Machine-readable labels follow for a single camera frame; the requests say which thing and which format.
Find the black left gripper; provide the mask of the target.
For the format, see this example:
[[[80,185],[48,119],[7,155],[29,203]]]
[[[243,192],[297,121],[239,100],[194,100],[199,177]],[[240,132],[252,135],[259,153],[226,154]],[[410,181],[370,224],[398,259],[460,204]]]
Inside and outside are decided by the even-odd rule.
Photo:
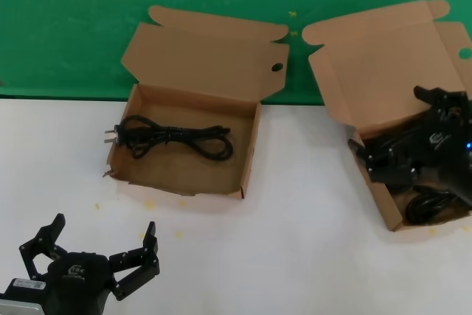
[[[160,273],[157,257],[156,223],[151,221],[142,247],[109,257],[87,252],[70,252],[56,244],[66,225],[64,214],[42,226],[36,236],[20,245],[19,251],[31,280],[43,280],[34,259],[44,255],[53,262],[46,273],[46,283],[58,300],[59,314],[102,314],[112,291],[118,301],[137,291]],[[134,269],[119,281],[113,274]]]

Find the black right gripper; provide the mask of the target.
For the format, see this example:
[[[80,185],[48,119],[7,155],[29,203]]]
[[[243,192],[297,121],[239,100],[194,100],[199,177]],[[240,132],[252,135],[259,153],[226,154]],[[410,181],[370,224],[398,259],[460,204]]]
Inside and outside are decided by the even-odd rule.
[[[413,139],[420,166],[433,170],[439,183],[470,206],[471,101],[467,92],[415,86],[414,96],[429,105],[413,121],[414,127],[421,127]],[[390,149],[375,152],[354,139],[348,140],[348,146],[371,182],[384,184],[393,195],[412,187],[415,168],[399,162]]]

